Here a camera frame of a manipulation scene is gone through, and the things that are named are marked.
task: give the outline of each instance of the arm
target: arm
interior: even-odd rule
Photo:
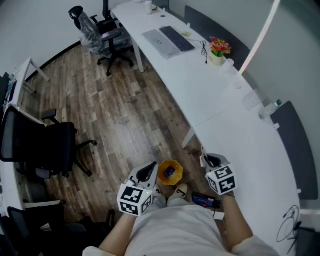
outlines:
[[[225,194],[222,198],[225,213],[225,226],[227,242],[232,249],[242,241],[254,236],[237,204],[236,198],[231,194]]]
[[[129,214],[123,214],[99,249],[116,256],[125,255],[136,218]]]

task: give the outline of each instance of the blue object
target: blue object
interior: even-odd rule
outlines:
[[[163,172],[164,176],[166,176],[168,179],[170,179],[174,174],[176,170],[171,165]]]

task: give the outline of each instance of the flower pot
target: flower pot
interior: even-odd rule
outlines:
[[[209,52],[208,58],[216,66],[222,66],[224,63],[224,57],[217,57],[212,51]]]

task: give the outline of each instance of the cup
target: cup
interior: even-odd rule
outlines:
[[[146,14],[152,14],[152,1],[145,1],[145,10],[146,10]]]

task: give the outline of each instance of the water bottle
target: water bottle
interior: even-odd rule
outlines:
[[[261,120],[265,120],[268,117],[270,117],[274,112],[277,111],[277,109],[281,106],[282,101],[278,99],[274,103],[270,103],[268,106],[264,107],[260,112],[259,112],[259,118]]]

